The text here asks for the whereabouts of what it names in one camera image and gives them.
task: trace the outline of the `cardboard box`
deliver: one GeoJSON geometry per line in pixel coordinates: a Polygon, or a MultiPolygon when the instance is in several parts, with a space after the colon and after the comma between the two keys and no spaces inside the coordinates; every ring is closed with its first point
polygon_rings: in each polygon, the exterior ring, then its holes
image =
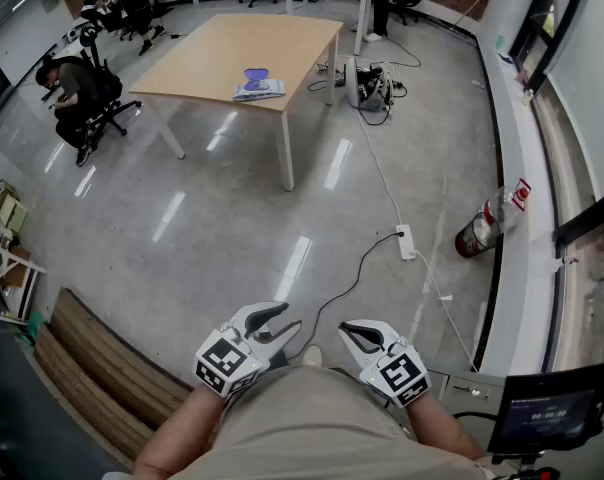
{"type": "Polygon", "coordinates": [[[11,195],[7,195],[4,204],[0,208],[0,222],[11,231],[19,234],[28,214],[29,211],[20,201],[11,195]]]}
{"type": "MultiPolygon", "coordinates": [[[[13,247],[10,252],[11,252],[11,254],[15,254],[16,256],[19,256],[23,260],[28,261],[31,259],[31,253],[29,251],[27,251],[26,249],[23,249],[19,245],[13,247]]],[[[16,265],[11,270],[9,270],[2,277],[2,279],[0,279],[2,288],[5,288],[7,286],[17,286],[18,288],[21,287],[22,283],[24,282],[25,275],[26,275],[26,266],[16,265]]]]}

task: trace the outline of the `purple object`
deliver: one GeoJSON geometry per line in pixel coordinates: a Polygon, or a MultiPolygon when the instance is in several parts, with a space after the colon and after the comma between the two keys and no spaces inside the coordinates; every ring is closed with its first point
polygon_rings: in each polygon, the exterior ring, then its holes
{"type": "Polygon", "coordinates": [[[244,75],[249,79],[249,81],[244,84],[244,88],[247,91],[261,91],[269,88],[266,82],[262,82],[262,80],[269,77],[268,69],[249,68],[244,70],[244,75]]]}

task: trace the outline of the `beige shirt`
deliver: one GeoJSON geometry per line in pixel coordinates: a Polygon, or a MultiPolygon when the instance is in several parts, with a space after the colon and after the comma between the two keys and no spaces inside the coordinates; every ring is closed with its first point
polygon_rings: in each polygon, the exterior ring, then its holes
{"type": "Polygon", "coordinates": [[[483,480],[470,460],[411,441],[361,384],[282,368],[227,409],[213,449],[179,480],[483,480]]]}

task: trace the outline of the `power strip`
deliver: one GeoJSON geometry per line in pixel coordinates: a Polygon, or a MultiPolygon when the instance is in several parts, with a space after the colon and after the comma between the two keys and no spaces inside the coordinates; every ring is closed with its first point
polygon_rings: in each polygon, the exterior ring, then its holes
{"type": "Polygon", "coordinates": [[[413,245],[413,236],[411,235],[411,228],[408,224],[399,224],[395,226],[395,230],[398,233],[403,233],[402,236],[398,236],[398,244],[400,246],[400,256],[403,260],[409,261],[415,259],[415,245],[413,245]]]}

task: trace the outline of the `screen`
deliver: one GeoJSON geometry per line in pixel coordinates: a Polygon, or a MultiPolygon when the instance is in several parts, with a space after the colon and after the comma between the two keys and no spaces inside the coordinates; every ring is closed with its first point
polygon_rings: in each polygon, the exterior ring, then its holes
{"type": "Polygon", "coordinates": [[[593,391],[511,400],[501,437],[504,439],[572,439],[582,433],[593,391]]]}

